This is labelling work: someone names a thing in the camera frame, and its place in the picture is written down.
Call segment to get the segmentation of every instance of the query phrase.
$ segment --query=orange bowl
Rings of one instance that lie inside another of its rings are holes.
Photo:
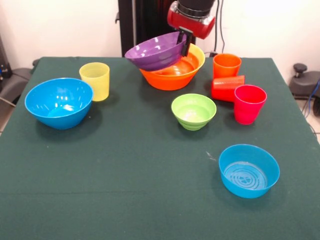
[[[173,91],[182,89],[190,83],[206,60],[200,47],[190,44],[189,53],[179,62],[158,71],[140,69],[146,81],[156,89]]]

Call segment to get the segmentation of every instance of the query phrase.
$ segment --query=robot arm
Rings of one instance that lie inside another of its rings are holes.
[[[177,0],[168,11],[167,22],[180,31],[177,43],[187,36],[181,55],[188,54],[192,36],[205,39],[215,25],[216,18],[210,15],[215,0]]]

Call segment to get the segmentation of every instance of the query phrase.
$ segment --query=pink cup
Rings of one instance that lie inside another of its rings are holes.
[[[234,90],[235,120],[243,125],[252,124],[267,100],[267,93],[255,85],[242,85]]]

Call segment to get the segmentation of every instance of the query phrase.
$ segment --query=white wall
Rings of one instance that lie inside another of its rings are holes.
[[[0,0],[0,34],[12,68],[42,56],[121,57],[118,0]]]
[[[224,1],[225,52],[272,57],[286,81],[296,62],[320,70],[319,0]],[[117,12],[118,0],[0,0],[0,34],[13,68],[41,56],[120,57]],[[208,52],[214,38],[197,44]]]
[[[319,0],[224,0],[222,11],[225,53],[271,57],[286,81],[297,62],[320,71]],[[197,44],[208,52],[214,48],[214,39],[213,30]],[[219,37],[217,51],[221,50]]]

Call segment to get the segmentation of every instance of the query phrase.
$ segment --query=yellow cup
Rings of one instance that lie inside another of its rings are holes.
[[[109,96],[110,68],[102,62],[91,62],[83,65],[79,74],[82,81],[93,89],[93,101],[100,102]]]

